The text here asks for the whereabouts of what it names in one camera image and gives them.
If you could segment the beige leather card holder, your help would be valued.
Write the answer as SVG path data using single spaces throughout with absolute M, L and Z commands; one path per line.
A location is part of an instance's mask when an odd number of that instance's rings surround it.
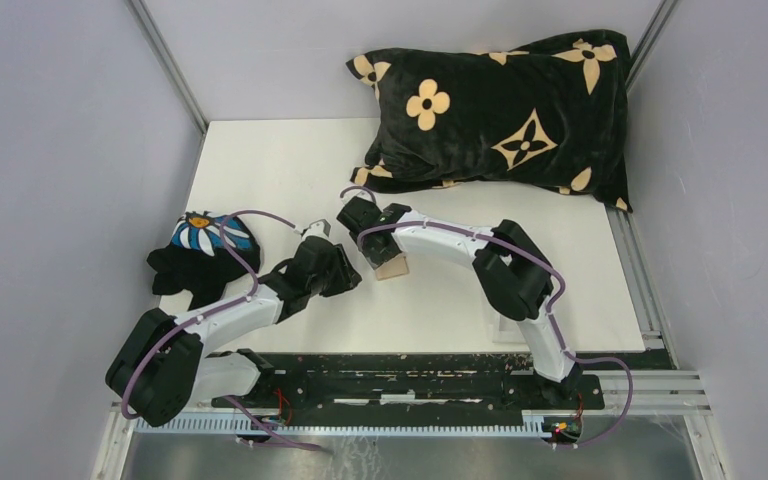
M 407 275 L 410 269 L 406 257 L 398 255 L 378 266 L 374 272 L 378 281 L 384 281 Z

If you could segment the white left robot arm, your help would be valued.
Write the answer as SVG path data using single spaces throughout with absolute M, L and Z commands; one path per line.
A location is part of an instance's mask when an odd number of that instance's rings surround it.
M 106 385 L 121 399 L 127 419 L 153 427 L 186 406 L 225 395 L 251 406 L 267 404 L 274 379 L 244 353 L 219 348 L 303 311 L 309 301 L 346 293 L 361 282 L 340 244 L 303 240 L 293 257 L 259 277 L 255 290 L 172 316 L 146 311 L 111 362 Z

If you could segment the clear plastic card box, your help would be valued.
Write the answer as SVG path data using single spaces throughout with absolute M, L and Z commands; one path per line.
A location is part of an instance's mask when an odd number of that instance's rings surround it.
M 488 320 L 489 336 L 497 344 L 525 344 L 519 323 L 498 312 L 491 312 Z

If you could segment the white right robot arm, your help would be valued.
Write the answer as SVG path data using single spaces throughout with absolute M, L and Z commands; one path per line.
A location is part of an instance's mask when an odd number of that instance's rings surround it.
M 375 269 L 424 254 L 472 270 L 493 315 L 512 321 L 521 332 L 540 400 L 562 408 L 577 396 L 582 369 L 554 317 L 566 282 L 518 223 L 459 225 L 402 204 L 379 208 L 362 196 L 345 201 L 337 220 Z

